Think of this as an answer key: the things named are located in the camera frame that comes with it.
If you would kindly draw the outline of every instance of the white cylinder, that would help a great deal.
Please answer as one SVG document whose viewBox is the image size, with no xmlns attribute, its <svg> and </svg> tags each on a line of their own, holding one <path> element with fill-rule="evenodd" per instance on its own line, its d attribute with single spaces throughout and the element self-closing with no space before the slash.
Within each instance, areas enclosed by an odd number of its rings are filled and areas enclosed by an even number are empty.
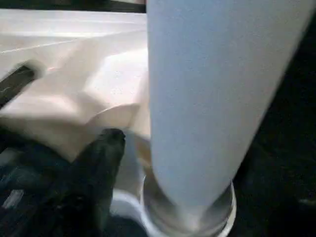
<svg viewBox="0 0 316 237">
<path fill-rule="evenodd" d="M 231 183 L 314 7 L 148 1 L 153 170 L 172 202 L 204 211 Z"/>
</svg>

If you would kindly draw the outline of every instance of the white surface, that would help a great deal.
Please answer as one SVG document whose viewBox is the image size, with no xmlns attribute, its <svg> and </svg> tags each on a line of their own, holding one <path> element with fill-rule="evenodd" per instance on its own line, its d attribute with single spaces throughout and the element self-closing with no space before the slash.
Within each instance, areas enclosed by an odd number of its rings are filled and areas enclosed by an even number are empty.
<svg viewBox="0 0 316 237">
<path fill-rule="evenodd" d="M 315 1 L 147 5 L 154 174 L 203 212 L 237 172 Z"/>
<path fill-rule="evenodd" d="M 100 127 L 141 130 L 146 15 L 0 10 L 0 29 L 0 76 L 26 61 L 41 75 L 1 110 L 2 124 L 70 161 Z"/>
</svg>

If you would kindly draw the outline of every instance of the dark background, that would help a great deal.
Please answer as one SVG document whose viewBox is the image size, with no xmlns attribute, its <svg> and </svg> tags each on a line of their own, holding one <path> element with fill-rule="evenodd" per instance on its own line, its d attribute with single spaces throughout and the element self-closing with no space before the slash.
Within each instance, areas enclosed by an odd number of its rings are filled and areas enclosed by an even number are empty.
<svg viewBox="0 0 316 237">
<path fill-rule="evenodd" d="M 146 11 L 144 5 L 106 0 L 73 0 L 68 5 L 54 1 L 0 0 L 0 8 Z M 237 218 L 230 236 L 316 236 L 312 235 L 316 209 L 299 204 L 316 200 L 315 70 L 313 17 L 234 180 Z M 112 218 L 106 236 L 144 233 L 131 221 Z"/>
</svg>

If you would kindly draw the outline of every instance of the metal base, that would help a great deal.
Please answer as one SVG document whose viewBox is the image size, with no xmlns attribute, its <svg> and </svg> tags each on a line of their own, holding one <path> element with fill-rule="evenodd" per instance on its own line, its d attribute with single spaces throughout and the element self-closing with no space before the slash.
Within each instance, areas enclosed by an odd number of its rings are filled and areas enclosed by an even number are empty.
<svg viewBox="0 0 316 237">
<path fill-rule="evenodd" d="M 145 176 L 135 167 L 136 157 L 128 152 L 118 174 L 111 213 L 140 224 L 149 237 L 226 237 L 236 217 L 236 197 L 231 184 L 203 215 L 188 215 L 170 203 L 158 187 L 151 172 Z M 134 167 L 127 177 L 126 169 Z M 121 179 L 133 180 L 124 185 Z"/>
</svg>

